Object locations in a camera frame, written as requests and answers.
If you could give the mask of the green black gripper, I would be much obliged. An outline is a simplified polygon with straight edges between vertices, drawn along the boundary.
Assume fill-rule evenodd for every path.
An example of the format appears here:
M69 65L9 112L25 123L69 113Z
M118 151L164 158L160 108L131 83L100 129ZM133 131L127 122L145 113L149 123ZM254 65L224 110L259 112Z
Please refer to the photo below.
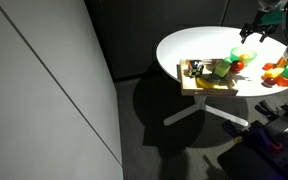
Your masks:
M262 24L248 24L246 23L240 31L241 43L244 44L247 36L253 33L261 34L259 42L262 43L269 34L273 34L277 29L276 24L262 25Z

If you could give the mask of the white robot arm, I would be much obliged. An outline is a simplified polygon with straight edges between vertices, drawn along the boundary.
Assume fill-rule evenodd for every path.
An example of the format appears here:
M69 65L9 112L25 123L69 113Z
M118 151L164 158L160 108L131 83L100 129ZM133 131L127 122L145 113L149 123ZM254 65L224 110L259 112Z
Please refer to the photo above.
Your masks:
M282 27L284 37L288 42L288 0L257 0L259 9L252 23L245 23L240 31L241 43L253 33L261 35L263 42L268 35L273 34L278 26Z

